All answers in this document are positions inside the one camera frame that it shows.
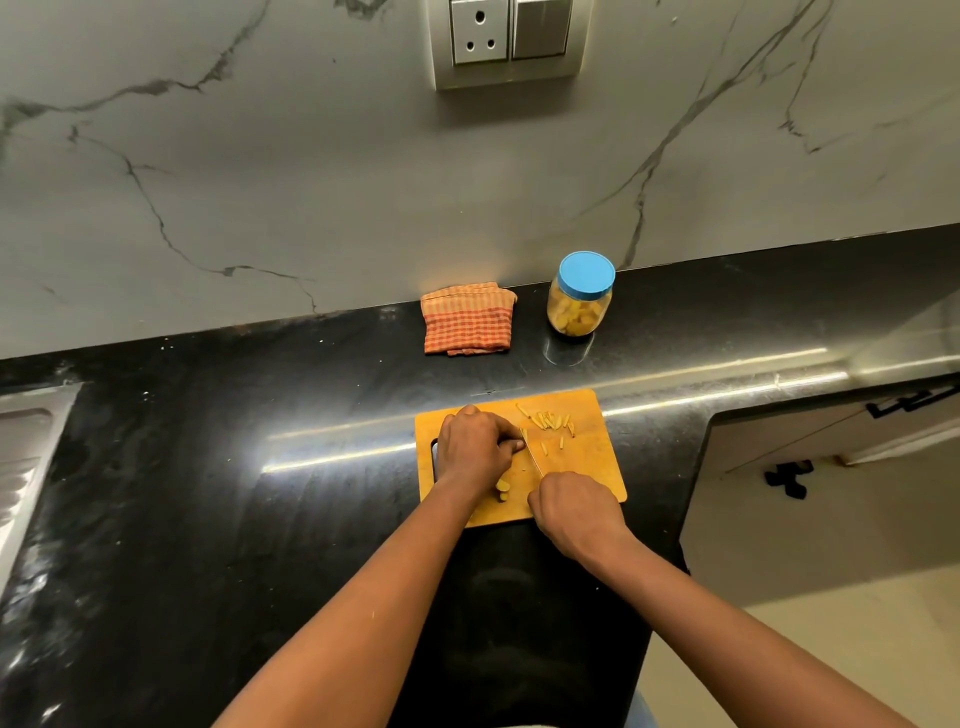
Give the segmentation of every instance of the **cutting board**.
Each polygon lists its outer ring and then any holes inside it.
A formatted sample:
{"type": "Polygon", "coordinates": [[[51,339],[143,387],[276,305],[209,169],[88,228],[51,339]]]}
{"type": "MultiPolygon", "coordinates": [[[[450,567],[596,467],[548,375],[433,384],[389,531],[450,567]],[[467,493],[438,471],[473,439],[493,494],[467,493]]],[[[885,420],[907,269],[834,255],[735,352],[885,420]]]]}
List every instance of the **cutting board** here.
{"type": "MultiPolygon", "coordinates": [[[[600,412],[600,402],[592,389],[492,401],[478,406],[484,412],[493,412],[527,430],[529,448],[544,474],[563,471],[583,473],[610,488],[621,503],[627,499],[627,489],[616,464],[610,434],[600,412]],[[535,412],[553,412],[561,417],[569,415],[576,436],[571,437],[566,428],[540,429],[520,412],[518,404],[531,415],[535,412]],[[561,437],[564,438],[563,449],[560,449],[561,437]],[[540,443],[546,445],[546,454],[543,454],[540,443]]],[[[415,430],[420,500],[433,488],[433,444],[440,435],[444,417],[456,414],[459,409],[440,409],[417,415],[415,430]]],[[[531,453],[525,449],[514,455],[514,464],[504,473],[503,479],[511,485],[509,498],[500,502],[495,492],[484,496],[470,517],[467,527],[533,517],[530,506],[527,505],[527,495],[540,484],[540,474],[531,460],[531,453]]]]}

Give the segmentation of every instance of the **power socket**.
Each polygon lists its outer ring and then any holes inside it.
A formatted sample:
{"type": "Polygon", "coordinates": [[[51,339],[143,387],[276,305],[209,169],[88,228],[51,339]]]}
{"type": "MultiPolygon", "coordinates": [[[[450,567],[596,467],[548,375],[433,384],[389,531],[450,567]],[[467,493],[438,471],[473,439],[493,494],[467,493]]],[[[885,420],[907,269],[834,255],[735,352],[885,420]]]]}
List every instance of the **power socket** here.
{"type": "Polygon", "coordinates": [[[452,0],[450,27],[454,64],[505,61],[510,0],[452,0]]]}

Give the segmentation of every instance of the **hand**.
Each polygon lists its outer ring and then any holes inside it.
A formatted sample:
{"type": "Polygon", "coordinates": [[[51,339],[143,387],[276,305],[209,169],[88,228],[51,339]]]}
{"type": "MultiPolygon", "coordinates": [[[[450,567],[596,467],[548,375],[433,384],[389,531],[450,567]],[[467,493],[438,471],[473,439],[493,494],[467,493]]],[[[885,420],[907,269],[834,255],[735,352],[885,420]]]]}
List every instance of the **hand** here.
{"type": "Polygon", "coordinates": [[[634,538],[616,496],[588,475],[548,473],[527,502],[560,553],[585,567],[634,538]]]}
{"type": "Polygon", "coordinates": [[[519,428],[468,404],[447,415],[437,442],[437,479],[462,482],[482,496],[524,448],[519,428]]]}

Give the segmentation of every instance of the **transparent jar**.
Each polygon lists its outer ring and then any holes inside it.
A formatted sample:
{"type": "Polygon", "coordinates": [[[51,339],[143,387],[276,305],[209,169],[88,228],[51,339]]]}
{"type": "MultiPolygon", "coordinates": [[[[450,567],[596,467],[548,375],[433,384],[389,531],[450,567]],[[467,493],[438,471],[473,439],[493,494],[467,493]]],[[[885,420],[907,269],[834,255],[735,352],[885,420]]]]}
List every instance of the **transparent jar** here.
{"type": "Polygon", "coordinates": [[[616,269],[599,253],[571,253],[560,263],[550,283],[546,317],[564,336],[586,336],[593,332],[610,306],[616,269]]]}

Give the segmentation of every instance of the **black countertop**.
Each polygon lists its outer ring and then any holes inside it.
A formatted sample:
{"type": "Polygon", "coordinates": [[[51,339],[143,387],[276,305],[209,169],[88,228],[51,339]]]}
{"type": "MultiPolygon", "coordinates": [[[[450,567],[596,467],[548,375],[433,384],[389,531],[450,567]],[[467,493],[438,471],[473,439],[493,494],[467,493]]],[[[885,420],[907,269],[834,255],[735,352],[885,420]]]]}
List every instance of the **black countertop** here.
{"type": "MultiPolygon", "coordinates": [[[[958,237],[621,273],[588,345],[540,284],[505,354],[424,356],[402,303],[0,362],[2,391],[84,382],[0,602],[0,725],[209,725],[417,505],[419,411],[594,387],[628,524],[676,559],[714,415],[956,371],[946,314],[939,355],[898,336],[957,301],[958,237]]],[[[621,725],[648,639],[531,522],[471,529],[393,724],[621,725]]]]}

